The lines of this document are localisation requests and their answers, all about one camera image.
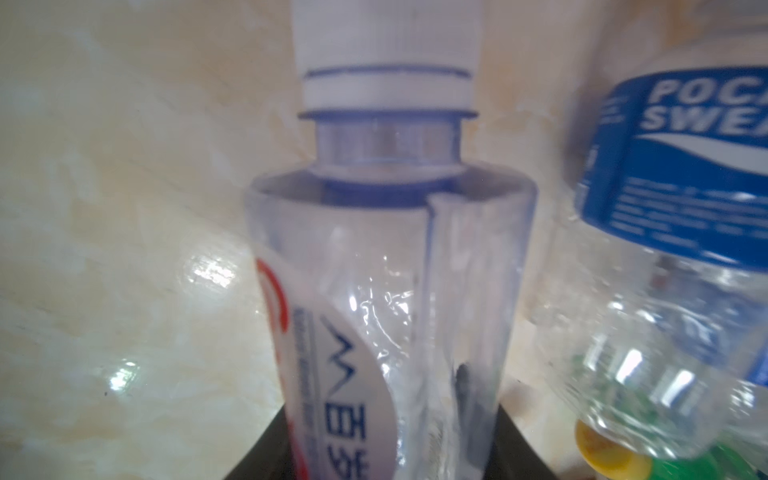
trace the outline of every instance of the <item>bottle cap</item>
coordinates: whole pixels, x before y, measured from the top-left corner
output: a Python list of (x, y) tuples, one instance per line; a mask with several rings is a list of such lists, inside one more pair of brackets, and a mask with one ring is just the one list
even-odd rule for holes
[(590, 429), (576, 423), (576, 446), (584, 460), (599, 474), (610, 480), (647, 480), (653, 470), (653, 460), (632, 452)]
[(480, 0), (293, 0), (305, 108), (471, 110)]

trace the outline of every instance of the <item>chinese character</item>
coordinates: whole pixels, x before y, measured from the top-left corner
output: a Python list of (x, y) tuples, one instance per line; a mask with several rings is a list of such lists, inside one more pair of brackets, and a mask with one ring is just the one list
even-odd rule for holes
[(326, 402), (326, 431), (330, 435), (354, 439), (357, 432), (366, 439), (366, 406), (357, 407)]
[(328, 445), (328, 458), (342, 480), (368, 480), (368, 463), (364, 462), (367, 453), (365, 449), (357, 449), (355, 455), (349, 456), (344, 447), (339, 447), (339, 455), (336, 457), (333, 447)]

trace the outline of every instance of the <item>bottle body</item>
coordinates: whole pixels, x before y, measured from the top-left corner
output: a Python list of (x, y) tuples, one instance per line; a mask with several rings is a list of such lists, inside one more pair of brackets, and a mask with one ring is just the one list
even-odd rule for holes
[[(299, 272), (374, 359), (394, 405), (398, 479), (482, 475), (535, 201), (520, 174), (459, 162), (456, 122), (324, 121), (320, 160), (256, 179), (246, 200), (257, 252)], [(327, 472), (309, 478), (335, 478), (319, 443)]]
[(617, 86), (559, 217), (535, 318), (551, 383), (653, 457), (706, 451), (768, 335), (767, 39), (719, 31)]

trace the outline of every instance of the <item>white wave logo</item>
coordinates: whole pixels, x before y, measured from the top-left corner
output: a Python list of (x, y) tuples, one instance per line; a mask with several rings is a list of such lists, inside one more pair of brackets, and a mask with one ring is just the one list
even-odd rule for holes
[(768, 176), (768, 148), (685, 134), (644, 134), (635, 138), (679, 148), (725, 167)]

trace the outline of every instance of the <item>marble surface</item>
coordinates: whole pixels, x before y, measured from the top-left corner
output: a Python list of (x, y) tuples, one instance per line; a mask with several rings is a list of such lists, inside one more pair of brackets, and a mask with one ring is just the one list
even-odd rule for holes
[[(563, 478), (525, 321), (562, 159), (690, 3), (488, 2), (465, 156), (541, 188), (502, 403)], [(0, 478), (221, 478), (281, 404), (241, 198), (313, 154), (288, 2), (7, 0), (0, 65)]]

